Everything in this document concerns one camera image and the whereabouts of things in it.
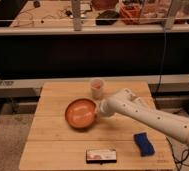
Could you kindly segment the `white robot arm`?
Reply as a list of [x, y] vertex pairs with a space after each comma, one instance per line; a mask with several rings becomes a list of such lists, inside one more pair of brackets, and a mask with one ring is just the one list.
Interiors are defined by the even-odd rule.
[[103, 117], [115, 113], [130, 117], [189, 146], [189, 118], [146, 107], [128, 88], [102, 99], [96, 111]]

